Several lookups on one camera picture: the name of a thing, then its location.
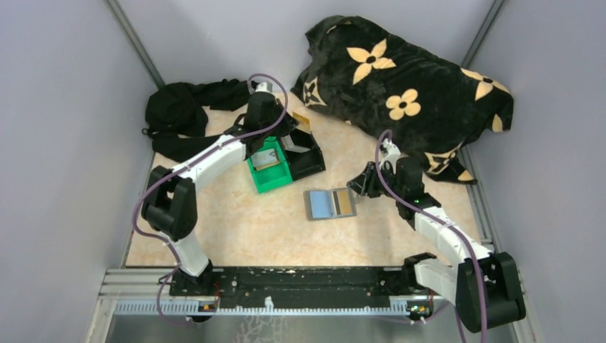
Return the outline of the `gold black stripe card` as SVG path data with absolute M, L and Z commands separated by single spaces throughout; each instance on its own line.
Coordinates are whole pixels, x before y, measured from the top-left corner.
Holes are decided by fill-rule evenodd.
M 349 188 L 332 191 L 334 217 L 353 217 L 356 215 L 355 203 Z

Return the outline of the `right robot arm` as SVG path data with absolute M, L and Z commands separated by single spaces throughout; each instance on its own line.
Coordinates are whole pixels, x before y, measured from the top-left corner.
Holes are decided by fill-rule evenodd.
M 402 157 L 396 166 L 370 161 L 347 182 L 361 197 L 386 196 L 399 216 L 446 257 L 430 253 L 407 257 L 402 284 L 410 294 L 430 289 L 453 304 L 462 325 L 478 333 L 525 319 L 527 315 L 517 265 L 507 252 L 494 252 L 472 239 L 428 192 L 419 162 Z

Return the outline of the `gold VIP card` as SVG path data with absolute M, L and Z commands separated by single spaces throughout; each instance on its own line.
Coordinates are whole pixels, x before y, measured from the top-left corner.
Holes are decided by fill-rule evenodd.
M 312 128 L 311 128 L 310 120 L 307 117 L 302 116 L 302 115 L 298 114 L 297 112 L 293 112 L 292 116 L 298 122 L 298 125 L 297 125 L 297 129 L 298 130 L 303 131 L 303 132 L 305 132 L 307 134 L 311 134 L 312 133 Z

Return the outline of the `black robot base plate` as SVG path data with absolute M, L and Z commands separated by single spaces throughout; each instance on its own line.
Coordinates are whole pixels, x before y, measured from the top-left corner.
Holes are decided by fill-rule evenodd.
M 169 286 L 172 296 L 218 297 L 222 309 L 260 308 L 266 298 L 277 309 L 381 309 L 397 297 L 437 297 L 401 267 L 216 267 L 202 284 L 177 272 Z

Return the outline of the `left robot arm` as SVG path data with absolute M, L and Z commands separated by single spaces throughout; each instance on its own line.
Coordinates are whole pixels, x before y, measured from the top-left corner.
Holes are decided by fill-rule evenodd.
M 212 261 L 194 232 L 198 193 L 259 151 L 266 138 L 287 136 L 298 124 L 275 95 L 255 93 L 246 112 L 209 147 L 172 168 L 157 166 L 149 175 L 138 204 L 141 217 L 169 245 L 178 270 L 187 275 L 186 286 L 196 295 L 204 296 L 214 286 Z

